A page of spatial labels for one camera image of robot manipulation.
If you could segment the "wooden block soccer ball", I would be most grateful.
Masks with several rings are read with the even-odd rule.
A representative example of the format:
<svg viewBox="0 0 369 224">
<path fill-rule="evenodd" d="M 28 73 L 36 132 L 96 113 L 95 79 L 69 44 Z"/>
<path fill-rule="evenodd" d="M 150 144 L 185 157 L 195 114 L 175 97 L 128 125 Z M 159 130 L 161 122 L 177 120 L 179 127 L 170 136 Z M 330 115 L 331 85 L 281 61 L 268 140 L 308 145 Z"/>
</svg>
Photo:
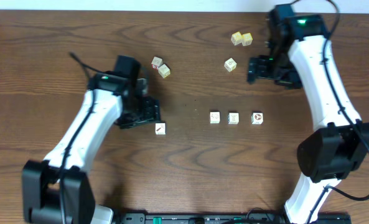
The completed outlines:
<svg viewBox="0 0 369 224">
<path fill-rule="evenodd" d="M 252 124 L 262 124 L 263 123 L 263 113 L 253 113 L 251 116 Z"/>
</svg>

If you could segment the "wooden block number eight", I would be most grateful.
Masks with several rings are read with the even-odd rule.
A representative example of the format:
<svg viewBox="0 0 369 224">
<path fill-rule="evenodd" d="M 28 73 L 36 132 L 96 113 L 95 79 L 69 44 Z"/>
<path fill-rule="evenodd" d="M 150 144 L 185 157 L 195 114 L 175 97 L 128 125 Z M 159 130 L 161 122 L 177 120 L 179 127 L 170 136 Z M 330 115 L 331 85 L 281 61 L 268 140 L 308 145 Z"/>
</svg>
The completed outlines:
<svg viewBox="0 0 369 224">
<path fill-rule="evenodd" d="M 210 112 L 210 124 L 218 124 L 220 122 L 220 112 L 212 111 Z"/>
</svg>

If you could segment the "wooden block hammer print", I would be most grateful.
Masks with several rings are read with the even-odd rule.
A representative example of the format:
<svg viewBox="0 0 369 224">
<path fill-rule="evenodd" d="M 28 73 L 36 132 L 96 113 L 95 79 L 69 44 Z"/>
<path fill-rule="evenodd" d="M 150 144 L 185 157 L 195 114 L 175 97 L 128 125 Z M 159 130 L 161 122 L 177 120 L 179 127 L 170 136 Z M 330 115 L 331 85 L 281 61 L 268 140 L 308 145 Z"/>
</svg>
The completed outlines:
<svg viewBox="0 0 369 224">
<path fill-rule="evenodd" d="M 157 135 L 165 135 L 166 134 L 166 124 L 165 123 L 156 123 L 155 133 Z"/>
</svg>

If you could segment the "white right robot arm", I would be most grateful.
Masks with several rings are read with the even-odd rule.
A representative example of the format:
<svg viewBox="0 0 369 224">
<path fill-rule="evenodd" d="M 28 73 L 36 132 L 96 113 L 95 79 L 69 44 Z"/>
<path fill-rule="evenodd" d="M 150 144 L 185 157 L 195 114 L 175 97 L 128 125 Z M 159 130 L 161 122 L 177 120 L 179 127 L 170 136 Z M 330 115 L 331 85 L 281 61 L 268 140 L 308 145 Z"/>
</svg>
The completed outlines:
<svg viewBox="0 0 369 224">
<path fill-rule="evenodd" d="M 305 91 L 314 131 L 297 148 L 301 176 L 284 216 L 287 223 L 312 223 L 329 193 L 369 156 L 369 123 L 345 91 L 322 16 L 273 10 L 267 22 L 270 53 L 250 59 L 247 81 Z"/>
</svg>

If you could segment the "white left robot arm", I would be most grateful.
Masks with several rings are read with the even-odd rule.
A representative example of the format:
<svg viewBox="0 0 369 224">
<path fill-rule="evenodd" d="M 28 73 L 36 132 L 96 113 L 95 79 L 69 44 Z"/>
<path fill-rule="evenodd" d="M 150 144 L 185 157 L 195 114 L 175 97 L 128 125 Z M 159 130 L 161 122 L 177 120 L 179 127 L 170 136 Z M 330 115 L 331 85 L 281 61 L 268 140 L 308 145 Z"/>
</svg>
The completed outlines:
<svg viewBox="0 0 369 224">
<path fill-rule="evenodd" d="M 149 79 L 117 73 L 90 78 L 82 106 L 60 142 L 43 161 L 23 167 L 27 223 L 113 223 L 114 211 L 98 205 L 88 174 L 107 132 L 159 122 L 159 102 L 148 96 Z"/>
</svg>

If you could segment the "wooden block hourglass print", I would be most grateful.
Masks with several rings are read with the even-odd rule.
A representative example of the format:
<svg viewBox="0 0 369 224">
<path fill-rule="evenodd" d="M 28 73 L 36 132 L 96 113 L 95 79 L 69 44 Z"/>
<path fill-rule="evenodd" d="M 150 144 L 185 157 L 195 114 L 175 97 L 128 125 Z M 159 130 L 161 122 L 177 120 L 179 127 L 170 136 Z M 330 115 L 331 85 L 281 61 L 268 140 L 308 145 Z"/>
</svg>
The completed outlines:
<svg viewBox="0 0 369 224">
<path fill-rule="evenodd" d="M 228 114 L 228 124 L 238 124 L 239 123 L 239 113 L 230 112 Z"/>
</svg>

